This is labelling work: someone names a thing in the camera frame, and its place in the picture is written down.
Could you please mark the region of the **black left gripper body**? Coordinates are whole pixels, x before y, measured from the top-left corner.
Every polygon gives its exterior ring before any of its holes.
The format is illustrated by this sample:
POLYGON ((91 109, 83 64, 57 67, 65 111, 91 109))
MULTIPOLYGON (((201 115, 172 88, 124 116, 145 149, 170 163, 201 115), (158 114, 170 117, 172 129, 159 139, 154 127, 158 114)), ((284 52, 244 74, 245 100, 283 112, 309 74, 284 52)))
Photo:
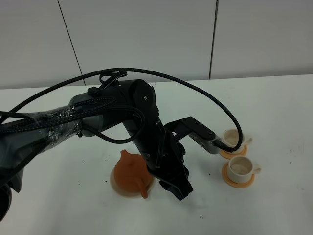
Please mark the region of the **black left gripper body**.
POLYGON ((142 155, 147 169, 153 176, 185 176, 184 148, 174 140, 173 134, 159 118, 146 122, 133 143, 142 155))

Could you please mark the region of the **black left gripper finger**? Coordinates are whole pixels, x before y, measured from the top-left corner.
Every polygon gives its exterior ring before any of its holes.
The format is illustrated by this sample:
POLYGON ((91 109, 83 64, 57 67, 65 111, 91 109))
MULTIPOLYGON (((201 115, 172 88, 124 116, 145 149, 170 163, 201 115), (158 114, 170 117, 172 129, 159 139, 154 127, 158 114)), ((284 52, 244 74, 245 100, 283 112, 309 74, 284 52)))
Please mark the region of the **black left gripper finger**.
POLYGON ((156 168, 156 164, 153 159, 146 159, 147 169, 150 174, 159 180, 165 181, 173 185, 182 185, 185 190, 190 194, 193 188, 188 181, 188 170, 183 165, 175 159, 165 159, 161 162, 161 167, 156 168))
POLYGON ((188 191, 186 191, 184 186, 180 184, 173 185, 162 180, 159 181, 159 184, 162 186, 164 190, 172 193, 180 201, 188 196, 188 191))

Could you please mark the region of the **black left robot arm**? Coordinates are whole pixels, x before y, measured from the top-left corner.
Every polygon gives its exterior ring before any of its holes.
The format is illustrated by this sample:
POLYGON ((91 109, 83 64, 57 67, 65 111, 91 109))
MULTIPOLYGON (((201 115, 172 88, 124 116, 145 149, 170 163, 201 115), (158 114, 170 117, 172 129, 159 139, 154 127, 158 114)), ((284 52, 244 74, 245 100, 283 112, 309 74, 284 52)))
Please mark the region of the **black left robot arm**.
POLYGON ((0 127, 0 215, 5 217, 12 191, 22 188, 24 167, 37 155, 68 138, 98 136, 123 124, 128 141, 138 148, 149 173, 161 186, 182 200, 193 190, 189 171, 183 164, 185 149, 159 119, 156 93, 143 80, 114 82, 104 88, 92 87, 76 95, 67 106, 47 112, 16 114, 16 121, 0 127))

